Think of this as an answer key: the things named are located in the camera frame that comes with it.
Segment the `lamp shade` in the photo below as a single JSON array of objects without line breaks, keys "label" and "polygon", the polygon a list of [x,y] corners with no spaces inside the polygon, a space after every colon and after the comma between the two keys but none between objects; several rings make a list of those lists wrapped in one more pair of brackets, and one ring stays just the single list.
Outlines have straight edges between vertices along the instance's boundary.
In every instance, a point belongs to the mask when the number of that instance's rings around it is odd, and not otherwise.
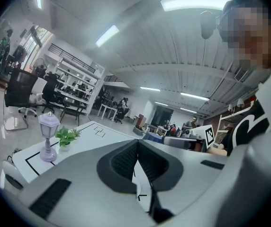
[{"label": "lamp shade", "polygon": [[244,100],[239,98],[238,99],[238,103],[237,103],[237,106],[240,108],[240,107],[243,107],[245,104],[244,104]]},{"label": "lamp shade", "polygon": [[45,138],[52,138],[58,126],[61,124],[58,118],[52,113],[48,112],[39,116],[39,123],[41,126],[42,136]]}]

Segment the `ceiling beam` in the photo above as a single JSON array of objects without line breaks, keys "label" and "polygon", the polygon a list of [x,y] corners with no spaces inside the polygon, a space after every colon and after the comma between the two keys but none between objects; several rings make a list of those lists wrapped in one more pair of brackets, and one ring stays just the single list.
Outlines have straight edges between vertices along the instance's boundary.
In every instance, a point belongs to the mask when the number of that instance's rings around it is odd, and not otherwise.
[{"label": "ceiling beam", "polygon": [[[199,74],[205,74],[209,76],[222,78],[225,75],[225,70],[220,70],[217,68],[197,66],[190,64],[148,64],[139,66],[126,66],[122,68],[111,69],[111,73],[114,75],[116,72],[126,72],[126,71],[183,71],[183,72],[194,72]],[[225,79],[234,81],[235,75],[232,72],[228,72]]]}]

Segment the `desk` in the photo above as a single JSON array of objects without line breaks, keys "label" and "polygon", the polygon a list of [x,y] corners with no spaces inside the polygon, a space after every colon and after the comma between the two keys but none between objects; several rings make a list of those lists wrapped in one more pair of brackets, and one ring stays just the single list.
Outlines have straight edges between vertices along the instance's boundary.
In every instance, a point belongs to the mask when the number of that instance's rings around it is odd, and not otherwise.
[{"label": "desk", "polygon": [[154,142],[158,142],[158,143],[162,143],[162,136],[156,134],[156,133],[151,133],[151,132],[147,132],[144,137],[144,140],[151,140]]},{"label": "desk", "polygon": [[111,121],[114,121],[115,116],[116,116],[116,114],[117,114],[117,109],[112,108],[112,107],[108,107],[108,106],[106,106],[105,104],[101,104],[101,107],[99,108],[98,116],[99,116],[99,113],[100,113],[100,111],[101,111],[101,108],[102,108],[102,107],[104,107],[104,111],[103,111],[103,114],[102,114],[101,119],[103,119],[104,114],[105,114],[105,112],[106,112],[106,109],[107,109],[107,108],[109,108],[109,109],[111,109],[111,110],[114,110],[114,111],[115,111],[115,114],[113,115],[112,120],[111,120]]},{"label": "desk", "polygon": [[58,138],[53,137],[50,139],[51,146],[55,147],[58,153],[54,162],[45,162],[40,158],[39,152],[44,147],[45,141],[13,155],[13,163],[28,183],[71,155],[115,142],[135,139],[94,121],[80,125],[77,130],[81,130],[81,136],[71,143],[71,148],[67,152],[59,152]]},{"label": "desk", "polygon": [[75,96],[75,95],[72,95],[72,94],[69,94],[69,93],[65,93],[64,91],[60,90],[60,89],[55,89],[54,90],[55,92],[58,92],[60,94],[62,94],[63,96],[66,96],[66,97],[69,97],[75,101],[79,101],[81,103],[84,103],[84,104],[88,104],[88,101],[85,101],[83,99],[80,99],[79,97]]},{"label": "desk", "polygon": [[161,132],[162,132],[162,131],[165,131],[164,135],[166,135],[166,133],[167,133],[167,131],[168,131],[169,129],[166,130],[166,129],[164,129],[162,126],[158,126],[158,129],[156,130],[156,133],[157,133],[159,130],[160,130]]}]

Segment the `plant pot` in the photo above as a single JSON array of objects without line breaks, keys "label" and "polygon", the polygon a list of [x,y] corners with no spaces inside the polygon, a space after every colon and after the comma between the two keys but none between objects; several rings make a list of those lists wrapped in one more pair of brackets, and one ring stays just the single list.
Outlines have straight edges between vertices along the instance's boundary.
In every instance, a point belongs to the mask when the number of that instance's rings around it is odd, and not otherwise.
[{"label": "plant pot", "polygon": [[70,143],[64,146],[60,146],[60,151],[68,151],[70,150],[70,147],[71,147]]}]

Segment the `ceiling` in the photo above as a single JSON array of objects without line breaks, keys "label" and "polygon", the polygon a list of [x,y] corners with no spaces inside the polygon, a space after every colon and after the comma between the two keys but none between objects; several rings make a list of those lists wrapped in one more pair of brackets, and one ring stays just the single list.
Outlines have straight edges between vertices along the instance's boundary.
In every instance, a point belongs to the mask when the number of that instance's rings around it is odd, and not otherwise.
[{"label": "ceiling", "polygon": [[[206,118],[253,93],[259,76],[249,86],[234,79],[239,65],[217,30],[208,40],[201,37],[199,15],[205,9],[165,12],[160,1],[42,0],[40,10],[36,0],[19,0],[27,19],[70,43],[131,88],[160,89],[150,93],[154,101]],[[97,39],[112,25],[119,33],[97,47]],[[180,92],[210,100],[204,103]]]}]

